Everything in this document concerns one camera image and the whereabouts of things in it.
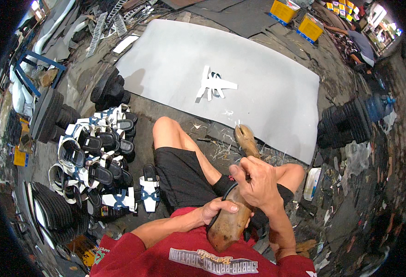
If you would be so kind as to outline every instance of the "person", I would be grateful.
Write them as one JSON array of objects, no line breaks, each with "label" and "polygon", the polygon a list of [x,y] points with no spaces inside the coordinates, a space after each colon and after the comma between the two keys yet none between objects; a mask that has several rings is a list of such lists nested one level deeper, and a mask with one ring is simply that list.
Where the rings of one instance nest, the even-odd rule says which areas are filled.
[{"label": "person", "polygon": [[[170,218],[145,223],[119,240],[104,236],[91,277],[316,276],[312,261],[296,254],[292,225],[284,211],[284,204],[304,178],[301,166],[273,167],[250,156],[231,165],[230,176],[222,175],[178,122],[162,117],[152,133],[161,192],[175,211]],[[233,202],[219,197],[234,181],[245,200],[269,218],[269,242],[276,265],[243,239],[222,253],[207,240],[205,226],[220,209],[229,213],[238,210]]]},{"label": "person", "polygon": [[355,51],[350,53],[350,57],[354,60],[357,64],[364,63],[366,64],[366,73],[371,74],[371,69],[375,64],[375,59],[373,56],[372,47],[370,42],[366,38],[364,34],[361,33],[361,27],[358,23],[353,22],[351,25],[351,30],[342,30],[340,28],[331,27],[328,25],[324,25],[326,29],[342,33],[346,36],[349,36],[357,48],[360,51]]}]

